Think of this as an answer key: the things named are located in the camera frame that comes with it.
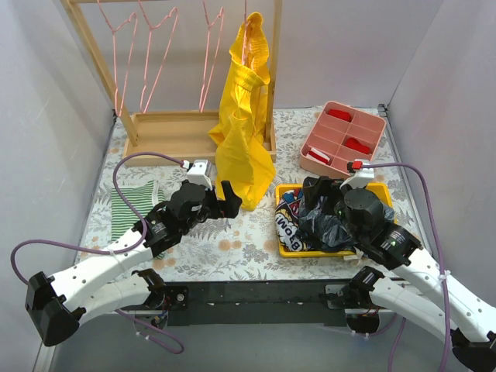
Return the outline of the wooden clothes rack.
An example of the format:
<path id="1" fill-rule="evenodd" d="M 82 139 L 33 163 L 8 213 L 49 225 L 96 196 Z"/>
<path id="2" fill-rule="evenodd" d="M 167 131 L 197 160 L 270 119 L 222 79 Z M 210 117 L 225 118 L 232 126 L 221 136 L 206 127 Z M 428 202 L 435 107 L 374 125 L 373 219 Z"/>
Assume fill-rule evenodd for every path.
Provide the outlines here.
<path id="1" fill-rule="evenodd" d="M 80 4 L 98 4 L 100 1 L 60 1 L 69 17 L 80 41 L 89 53 L 95 69 L 100 77 L 107 96 L 114 102 L 115 112 L 121 118 L 127 133 L 123 157 L 138 152 L 168 153 L 172 157 L 194 161 L 207 159 L 215 162 L 215 145 L 208 138 L 208 131 L 218 122 L 218 111 L 206 110 L 151 112 L 129 114 L 124 101 L 119 94 L 115 75 L 111 74 L 109 66 L 94 38 L 91 28 L 84 16 Z M 274 128 L 274 90 L 277 76 L 277 60 L 281 34 L 282 1 L 274 3 L 274 22 L 270 49 L 270 83 L 268 85 L 268 101 L 266 126 L 263 146 L 270 154 L 272 162 L 277 159 L 277 147 Z M 130 167 L 152 167 L 171 162 L 143 156 L 128 162 Z"/>

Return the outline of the pink hanger holding yellow shorts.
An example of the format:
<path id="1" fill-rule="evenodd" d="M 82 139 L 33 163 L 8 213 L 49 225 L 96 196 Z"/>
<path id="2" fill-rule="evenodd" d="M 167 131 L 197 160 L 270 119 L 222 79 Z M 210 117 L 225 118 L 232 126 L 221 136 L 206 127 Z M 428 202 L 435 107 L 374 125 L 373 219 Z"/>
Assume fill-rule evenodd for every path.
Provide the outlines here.
<path id="1" fill-rule="evenodd" d="M 243 1 L 243 44 L 242 44 L 242 49 L 241 49 L 241 64 L 243 66 L 247 66 L 247 44 L 248 44 L 248 27 L 249 27 L 249 20 L 248 20 L 248 11 L 247 11 L 247 0 Z"/>

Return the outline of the yellow plastic tray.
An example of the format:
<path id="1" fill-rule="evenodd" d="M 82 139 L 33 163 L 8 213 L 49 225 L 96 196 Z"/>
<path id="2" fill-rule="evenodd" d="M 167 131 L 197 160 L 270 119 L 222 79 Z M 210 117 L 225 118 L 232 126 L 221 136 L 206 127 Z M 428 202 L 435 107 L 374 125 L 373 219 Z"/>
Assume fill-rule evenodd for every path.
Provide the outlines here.
<path id="1" fill-rule="evenodd" d="M 352 257 L 355 258 L 355 250 L 353 248 L 339 248 L 339 249 L 332 249 L 332 250 L 322 250 L 322 249 L 317 249 L 316 246 L 317 244 L 312 244 L 312 243 L 307 243 L 308 245 L 308 256 L 302 257 L 302 258 L 334 258 L 334 257 L 346 257 L 348 260 L 351 259 Z"/>

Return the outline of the yellow shorts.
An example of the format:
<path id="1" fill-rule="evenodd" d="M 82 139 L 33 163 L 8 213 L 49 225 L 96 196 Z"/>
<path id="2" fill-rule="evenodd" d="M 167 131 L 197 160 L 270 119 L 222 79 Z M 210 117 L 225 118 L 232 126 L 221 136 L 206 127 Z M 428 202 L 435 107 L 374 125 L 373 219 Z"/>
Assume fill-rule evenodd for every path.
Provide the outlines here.
<path id="1" fill-rule="evenodd" d="M 230 47 L 231 63 L 219 105 L 219 122 L 209 131 L 217 146 L 216 185 L 229 181 L 242 199 L 241 207 L 253 211 L 275 176 L 275 167 L 265 149 L 269 45 L 263 31 L 263 16 L 248 16 L 247 66 L 241 64 L 243 24 Z"/>

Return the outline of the colorful comic-print garment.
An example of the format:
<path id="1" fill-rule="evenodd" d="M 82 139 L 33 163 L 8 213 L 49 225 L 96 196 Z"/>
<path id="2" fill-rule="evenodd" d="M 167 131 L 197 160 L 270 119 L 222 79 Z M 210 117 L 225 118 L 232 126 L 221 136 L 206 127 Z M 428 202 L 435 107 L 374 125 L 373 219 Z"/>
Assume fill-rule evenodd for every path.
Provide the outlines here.
<path id="1" fill-rule="evenodd" d="M 279 253 L 285 258 L 308 256 L 308 245 L 298 236 L 301 184 L 280 184 L 275 191 L 274 221 Z"/>

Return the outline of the red folded sock top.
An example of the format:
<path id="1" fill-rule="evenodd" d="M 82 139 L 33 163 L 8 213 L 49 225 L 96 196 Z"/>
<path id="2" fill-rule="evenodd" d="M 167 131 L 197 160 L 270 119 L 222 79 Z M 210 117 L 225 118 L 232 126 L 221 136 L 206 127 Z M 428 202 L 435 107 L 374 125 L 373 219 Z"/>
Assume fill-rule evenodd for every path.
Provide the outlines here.
<path id="1" fill-rule="evenodd" d="M 346 122 L 351 122 L 352 118 L 353 118 L 351 113 L 343 111 L 343 110 L 334 109 L 334 108 L 330 109 L 327 112 L 327 114 L 332 116 L 332 117 L 335 117 L 337 119 L 341 119 L 343 121 L 346 121 Z"/>

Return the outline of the red folded sock middle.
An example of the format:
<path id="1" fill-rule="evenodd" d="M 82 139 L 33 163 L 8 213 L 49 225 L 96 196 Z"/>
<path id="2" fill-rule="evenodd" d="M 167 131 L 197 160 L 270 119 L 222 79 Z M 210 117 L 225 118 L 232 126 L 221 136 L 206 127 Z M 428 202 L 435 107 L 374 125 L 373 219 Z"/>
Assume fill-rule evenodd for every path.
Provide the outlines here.
<path id="1" fill-rule="evenodd" d="M 344 146 L 363 154 L 371 153 L 370 147 L 361 143 L 358 139 L 355 139 L 353 137 L 348 138 L 345 141 Z"/>

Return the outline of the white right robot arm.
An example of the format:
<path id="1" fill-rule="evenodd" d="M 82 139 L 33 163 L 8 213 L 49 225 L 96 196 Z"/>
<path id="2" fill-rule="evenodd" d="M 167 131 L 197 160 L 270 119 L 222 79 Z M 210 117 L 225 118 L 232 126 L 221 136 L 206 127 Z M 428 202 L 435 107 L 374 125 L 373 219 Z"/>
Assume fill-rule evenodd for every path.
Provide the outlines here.
<path id="1" fill-rule="evenodd" d="M 386 219 L 384 204 L 372 191 L 309 177 L 303 195 L 306 207 L 337 218 L 358 250 L 416 289 L 404 289 L 365 266 L 343 288 L 345 305 L 392 310 L 447 342 L 469 370 L 495 369 L 495 308 L 442 270 L 407 229 Z"/>

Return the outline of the green white striped garment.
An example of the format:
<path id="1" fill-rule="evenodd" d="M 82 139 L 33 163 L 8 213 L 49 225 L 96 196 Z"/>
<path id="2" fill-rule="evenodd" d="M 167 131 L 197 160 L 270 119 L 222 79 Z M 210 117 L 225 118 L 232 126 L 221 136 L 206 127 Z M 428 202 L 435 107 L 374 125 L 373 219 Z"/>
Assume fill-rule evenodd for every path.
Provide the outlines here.
<path id="1" fill-rule="evenodd" d="M 122 188 L 121 192 L 143 217 L 155 205 L 165 201 L 164 191 L 160 188 L 157 181 L 148 181 L 141 186 Z M 132 209 L 120 198 L 117 190 L 113 189 L 111 212 L 112 241 L 122 236 L 138 220 L 139 218 Z"/>

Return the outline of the dark leaf-print shorts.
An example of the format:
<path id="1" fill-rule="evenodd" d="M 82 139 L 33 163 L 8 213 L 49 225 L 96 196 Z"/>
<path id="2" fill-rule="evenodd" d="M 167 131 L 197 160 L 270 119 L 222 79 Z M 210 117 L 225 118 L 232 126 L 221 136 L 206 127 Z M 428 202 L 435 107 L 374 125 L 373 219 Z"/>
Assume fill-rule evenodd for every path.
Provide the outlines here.
<path id="1" fill-rule="evenodd" d="M 325 214 L 325 207 L 330 206 L 334 212 L 337 199 L 321 196 L 314 208 L 309 208 L 307 198 L 300 201 L 295 224 L 294 235 L 289 239 L 292 251 L 322 251 L 335 253 L 342 250 L 353 250 L 355 241 L 349 235 L 337 215 Z"/>

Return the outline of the red folded sock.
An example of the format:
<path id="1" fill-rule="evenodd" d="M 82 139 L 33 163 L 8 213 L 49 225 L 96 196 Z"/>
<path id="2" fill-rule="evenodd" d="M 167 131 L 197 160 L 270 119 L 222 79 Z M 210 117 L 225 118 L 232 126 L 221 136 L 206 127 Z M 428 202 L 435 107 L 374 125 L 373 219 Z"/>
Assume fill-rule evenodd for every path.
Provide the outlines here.
<path id="1" fill-rule="evenodd" d="M 346 121 L 346 122 L 351 122 L 352 118 L 353 118 L 351 113 L 343 111 L 343 110 L 334 109 L 334 108 L 330 109 L 327 112 L 327 114 L 332 116 L 332 117 L 335 117 L 337 119 L 341 119 L 343 121 Z"/>
<path id="2" fill-rule="evenodd" d="M 363 154 L 371 153 L 370 147 L 361 143 L 358 139 L 355 139 L 353 137 L 348 138 L 345 141 L 344 146 Z"/>

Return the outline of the floral patterned table mat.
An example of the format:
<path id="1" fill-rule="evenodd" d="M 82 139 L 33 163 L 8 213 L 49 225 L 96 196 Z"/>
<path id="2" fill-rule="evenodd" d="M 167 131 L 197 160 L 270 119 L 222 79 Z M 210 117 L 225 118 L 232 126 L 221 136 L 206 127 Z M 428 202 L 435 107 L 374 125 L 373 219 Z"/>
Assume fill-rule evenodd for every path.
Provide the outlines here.
<path id="1" fill-rule="evenodd" d="M 274 112 L 276 177 L 254 211 L 241 211 L 236 219 L 208 220 L 194 227 L 180 244 L 160 259 L 139 265 L 137 270 L 152 267 L 166 281 L 249 281 L 350 278 L 363 265 L 377 266 L 365 258 L 295 259 L 279 254 L 274 223 L 275 188 L 279 184 L 300 184 L 307 176 L 315 176 L 299 167 L 299 150 L 320 111 L 321 107 L 317 106 Z M 112 241 L 112 172 L 121 160 L 125 140 L 123 124 L 120 119 L 114 119 L 95 201 L 80 243 L 86 248 L 100 250 Z M 405 172 L 398 168 L 374 172 L 375 181 L 387 185 L 397 223 L 423 242 L 425 230 L 405 182 Z M 118 173 L 119 186 L 134 187 L 157 181 L 167 198 L 183 179 L 183 170 L 175 166 L 121 167 Z"/>

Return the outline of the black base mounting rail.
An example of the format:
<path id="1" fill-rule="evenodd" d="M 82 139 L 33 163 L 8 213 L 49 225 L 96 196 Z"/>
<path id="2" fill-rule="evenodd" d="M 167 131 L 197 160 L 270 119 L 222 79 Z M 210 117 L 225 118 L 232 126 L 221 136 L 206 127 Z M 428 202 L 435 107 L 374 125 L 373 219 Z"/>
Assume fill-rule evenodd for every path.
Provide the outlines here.
<path id="1" fill-rule="evenodd" d="M 348 280 L 183 281 L 167 284 L 169 326 L 319 324 L 346 327 L 329 295 Z"/>

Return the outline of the red white striped sock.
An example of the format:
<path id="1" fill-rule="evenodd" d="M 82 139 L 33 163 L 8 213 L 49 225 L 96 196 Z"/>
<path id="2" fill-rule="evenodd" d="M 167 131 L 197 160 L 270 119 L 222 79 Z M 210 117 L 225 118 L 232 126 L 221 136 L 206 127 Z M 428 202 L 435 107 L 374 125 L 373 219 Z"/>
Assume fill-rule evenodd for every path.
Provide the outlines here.
<path id="1" fill-rule="evenodd" d="M 330 165 L 332 163 L 332 158 L 328 154 L 314 147 L 309 148 L 307 156 L 311 157 L 314 161 L 318 161 L 325 165 Z"/>

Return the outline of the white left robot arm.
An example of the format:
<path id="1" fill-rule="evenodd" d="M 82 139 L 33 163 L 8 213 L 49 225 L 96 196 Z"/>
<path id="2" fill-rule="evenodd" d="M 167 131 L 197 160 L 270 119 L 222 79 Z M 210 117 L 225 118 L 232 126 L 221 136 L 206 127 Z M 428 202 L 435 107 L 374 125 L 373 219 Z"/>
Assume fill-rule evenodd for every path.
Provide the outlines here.
<path id="1" fill-rule="evenodd" d="M 219 199 L 215 190 L 184 181 L 99 255 L 50 276 L 34 274 L 25 307 L 43 344 L 62 343 L 84 323 L 116 309 L 174 307 L 176 296 L 156 271 L 133 268 L 179 244 L 207 219 L 237 217 L 242 200 L 229 181 L 221 185 L 224 197 Z"/>

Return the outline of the pink divided organizer box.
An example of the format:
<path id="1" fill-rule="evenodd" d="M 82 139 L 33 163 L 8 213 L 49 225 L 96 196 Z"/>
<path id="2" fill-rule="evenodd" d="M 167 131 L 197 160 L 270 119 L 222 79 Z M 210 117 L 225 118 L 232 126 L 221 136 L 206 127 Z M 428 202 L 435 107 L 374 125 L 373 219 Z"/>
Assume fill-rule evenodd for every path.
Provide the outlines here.
<path id="1" fill-rule="evenodd" d="M 352 121 L 346 122 L 328 115 L 330 109 L 351 113 Z M 385 127 L 385 120 L 378 115 L 340 102 L 326 102 L 301 146 L 300 167 L 318 176 L 348 178 L 350 176 L 346 166 L 348 162 L 355 159 L 373 160 Z M 350 137 L 370 147 L 371 153 L 363 154 L 345 147 L 344 143 Z M 308 157 L 307 152 L 310 147 L 328 154 L 332 158 L 332 163 L 325 165 Z"/>

